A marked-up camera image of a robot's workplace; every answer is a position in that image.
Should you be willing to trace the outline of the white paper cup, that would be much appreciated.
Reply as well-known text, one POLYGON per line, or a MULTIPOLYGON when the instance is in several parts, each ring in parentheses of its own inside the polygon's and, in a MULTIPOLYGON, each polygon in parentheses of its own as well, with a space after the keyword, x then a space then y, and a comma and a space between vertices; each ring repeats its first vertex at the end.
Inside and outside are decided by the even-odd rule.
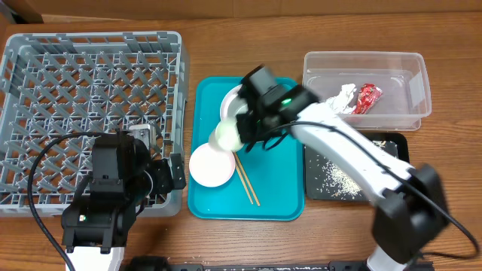
POLYGON ((209 144, 223 151, 239 151, 244 144, 241 142, 237 121, 234 118, 221 120, 209 136, 209 144))

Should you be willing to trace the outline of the rice and food scraps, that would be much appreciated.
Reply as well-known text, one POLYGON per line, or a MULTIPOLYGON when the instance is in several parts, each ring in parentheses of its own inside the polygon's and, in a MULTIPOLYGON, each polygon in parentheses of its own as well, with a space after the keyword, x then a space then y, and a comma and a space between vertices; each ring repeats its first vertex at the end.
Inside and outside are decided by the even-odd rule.
POLYGON ((367 202, 362 189, 338 166, 304 148, 305 193, 310 199, 367 202))

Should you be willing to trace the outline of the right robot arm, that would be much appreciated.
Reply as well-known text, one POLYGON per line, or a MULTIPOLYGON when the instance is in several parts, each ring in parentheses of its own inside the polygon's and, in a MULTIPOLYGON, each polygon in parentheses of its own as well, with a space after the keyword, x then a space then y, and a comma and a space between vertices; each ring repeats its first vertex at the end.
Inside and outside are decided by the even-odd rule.
POLYGON ((242 142, 253 146, 290 135, 346 173, 375 208, 377 243, 367 270, 405 270, 448 224, 441 178, 379 149, 341 120, 302 85, 287 89, 260 65, 241 80, 238 95, 248 105, 236 117, 242 142))

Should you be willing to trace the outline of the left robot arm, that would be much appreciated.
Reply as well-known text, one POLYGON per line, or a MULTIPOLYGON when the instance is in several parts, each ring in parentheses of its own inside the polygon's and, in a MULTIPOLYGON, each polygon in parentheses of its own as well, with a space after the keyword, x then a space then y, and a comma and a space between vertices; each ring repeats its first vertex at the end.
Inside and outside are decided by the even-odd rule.
POLYGON ((118 270, 147 198, 185 187, 184 158, 153 160, 148 146, 127 132, 96 138, 91 158, 92 172, 62 214, 66 267, 118 270))

